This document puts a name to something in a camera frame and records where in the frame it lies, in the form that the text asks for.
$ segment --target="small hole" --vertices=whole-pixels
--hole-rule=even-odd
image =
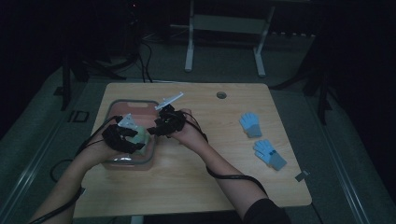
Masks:
[[[219,99],[225,99],[227,97],[227,94],[224,91],[219,91],[216,95]]]

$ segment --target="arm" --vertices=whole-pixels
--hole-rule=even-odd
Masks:
[[[98,136],[92,140],[101,140]],[[84,150],[72,161],[56,183],[47,199],[39,206],[30,222],[68,203],[78,192],[84,175],[95,165],[119,152],[109,148],[105,142],[95,143]],[[45,223],[72,223],[75,205],[73,204],[58,216]]]
[[[193,122],[190,116],[187,116],[187,119]],[[181,132],[172,133],[170,136],[197,153],[215,174],[242,175],[240,171],[222,158],[190,124],[186,123]],[[244,218],[249,207],[259,199],[268,198],[255,183],[249,180],[216,179],[216,181],[241,218]]]

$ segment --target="clear plastic container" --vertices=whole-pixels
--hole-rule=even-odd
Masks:
[[[155,127],[154,120],[158,118],[158,111],[155,106],[158,105],[155,101],[136,101],[136,100],[117,100],[113,102],[107,111],[106,118],[116,115],[125,116],[132,114],[134,122],[141,126],[140,130],[144,130],[148,135],[146,145],[144,148],[137,150],[133,154],[124,153],[102,164],[109,170],[138,170],[144,171],[151,168],[153,163],[154,149],[156,143],[156,136],[149,135],[147,128]]]

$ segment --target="glove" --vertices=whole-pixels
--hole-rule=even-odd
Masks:
[[[262,136],[262,130],[260,130],[259,118],[257,115],[248,112],[242,115],[239,122],[249,138]]]
[[[260,140],[254,143],[255,155],[275,170],[280,170],[286,165],[286,161],[276,152],[268,140]]]

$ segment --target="table leg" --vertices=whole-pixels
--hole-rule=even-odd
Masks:
[[[268,35],[268,30],[270,27],[271,20],[274,16],[275,7],[271,7],[270,12],[268,13],[266,22],[262,27],[262,36],[260,38],[259,45],[253,48],[254,59],[256,60],[257,72],[259,77],[265,77],[264,65],[262,63],[262,47],[264,46],[265,37]]]
[[[62,83],[63,83],[63,88],[62,88],[62,97],[63,97],[63,102],[62,102],[62,111],[65,111],[67,106],[70,103],[71,100],[71,87],[70,87],[70,65],[69,65],[69,56],[66,54],[62,58],[62,63],[63,63],[63,71],[62,71]]]
[[[131,216],[131,224],[143,224],[144,216]]]
[[[192,59],[194,56],[194,0],[190,0],[190,26],[189,26],[189,46],[187,48],[186,65],[184,70],[190,72],[192,70]]]

